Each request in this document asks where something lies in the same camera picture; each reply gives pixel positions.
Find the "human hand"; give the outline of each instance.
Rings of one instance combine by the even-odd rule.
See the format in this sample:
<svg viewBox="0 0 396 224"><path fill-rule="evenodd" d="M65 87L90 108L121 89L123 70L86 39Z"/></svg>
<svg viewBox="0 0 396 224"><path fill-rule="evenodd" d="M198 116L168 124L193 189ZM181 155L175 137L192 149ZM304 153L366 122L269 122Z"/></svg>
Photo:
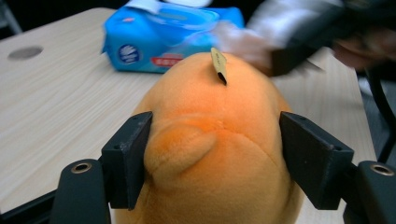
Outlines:
<svg viewBox="0 0 396 224"><path fill-rule="evenodd" d="M271 76L271 49L268 39L250 29L220 21L212 34L218 39L217 48L243 59L267 76Z"/></svg>
<svg viewBox="0 0 396 224"><path fill-rule="evenodd" d="M332 49L341 63L361 71L386 60L396 61L396 32L383 27L371 28L365 36L337 40Z"/></svg>

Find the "orange plush toy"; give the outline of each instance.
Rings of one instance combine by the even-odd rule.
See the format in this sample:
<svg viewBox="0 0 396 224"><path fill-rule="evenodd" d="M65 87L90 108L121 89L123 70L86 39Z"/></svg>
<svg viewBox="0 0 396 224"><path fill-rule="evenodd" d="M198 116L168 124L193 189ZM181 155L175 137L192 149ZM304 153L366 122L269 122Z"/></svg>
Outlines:
<svg viewBox="0 0 396 224"><path fill-rule="evenodd" d="M271 80L230 54L225 84L210 53L177 63L134 114L152 111L146 176L118 223L293 223L302 192L282 156L281 111Z"/></svg>

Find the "gray floor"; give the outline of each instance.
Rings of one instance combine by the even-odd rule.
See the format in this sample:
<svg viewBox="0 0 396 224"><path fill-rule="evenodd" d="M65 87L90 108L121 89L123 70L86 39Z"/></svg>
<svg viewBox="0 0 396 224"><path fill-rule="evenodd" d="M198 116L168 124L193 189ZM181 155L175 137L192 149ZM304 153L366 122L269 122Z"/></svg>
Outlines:
<svg viewBox="0 0 396 224"><path fill-rule="evenodd" d="M373 138L373 144L375 148L375 154L378 157L381 149L385 145L385 142L389 136L388 124L384 121L383 117L379 113L376 107L373 96L367 88L367 82L364 81L365 77L359 77L361 87L361 97L363 99L364 108L366 110L367 119L370 127L371 136ZM388 103L396 113L396 81L395 80L382 80L382 87L384 93L387 96ZM396 167L396 145L393 146L392 153L389 156L388 165Z"/></svg>

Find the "black object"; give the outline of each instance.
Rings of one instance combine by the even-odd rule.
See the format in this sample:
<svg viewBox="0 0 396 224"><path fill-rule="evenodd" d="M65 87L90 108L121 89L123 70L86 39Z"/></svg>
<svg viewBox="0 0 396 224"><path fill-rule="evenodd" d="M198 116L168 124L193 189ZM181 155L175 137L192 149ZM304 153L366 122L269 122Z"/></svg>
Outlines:
<svg viewBox="0 0 396 224"><path fill-rule="evenodd" d="M389 74L389 68L396 68L396 63L386 62L365 71L375 104L389 128L388 139L378 157L378 161L384 163L388 161L389 155L396 144L396 117L381 85L381 77Z"/></svg>
<svg viewBox="0 0 396 224"><path fill-rule="evenodd" d="M396 28L396 1L344 0L342 6L323 3L320 15L302 24L283 49L272 52L273 76L285 75L336 39L362 34L372 25Z"/></svg>
<svg viewBox="0 0 396 224"><path fill-rule="evenodd" d="M110 223L108 206L134 208L143 185L151 112L128 119L99 161L66 166L58 188L1 216L10 223ZM351 163L353 150L299 115L282 112L284 158L291 177L317 209L346 201L344 221L396 223L396 169L375 161Z"/></svg>
<svg viewBox="0 0 396 224"><path fill-rule="evenodd" d="M7 0L23 31L32 30L95 7L117 9L127 0Z"/></svg>
<svg viewBox="0 0 396 224"><path fill-rule="evenodd" d="M250 0L248 3L241 0L213 0L208 7L237 7L241 10L246 24L262 2L264 0Z"/></svg>
<svg viewBox="0 0 396 224"><path fill-rule="evenodd" d="M282 112L279 124L290 175L317 209L336 210L343 199L345 223L396 223L394 167L356 167L353 150L307 118Z"/></svg>

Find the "black cable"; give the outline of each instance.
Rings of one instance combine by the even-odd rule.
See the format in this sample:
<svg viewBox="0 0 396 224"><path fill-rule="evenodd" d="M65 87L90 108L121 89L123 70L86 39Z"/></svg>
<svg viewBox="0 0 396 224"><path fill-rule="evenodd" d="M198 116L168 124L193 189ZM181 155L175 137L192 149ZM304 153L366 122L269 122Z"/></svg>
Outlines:
<svg viewBox="0 0 396 224"><path fill-rule="evenodd" d="M387 97L385 96L384 90L382 89L381 85L380 77L382 74L385 73L387 73L385 65L379 65L365 71L375 104L378 107L378 110L384 118L385 122L389 126L389 137L378 157L378 161L382 163L387 163L393 146L396 143L396 117L389 106Z"/></svg>

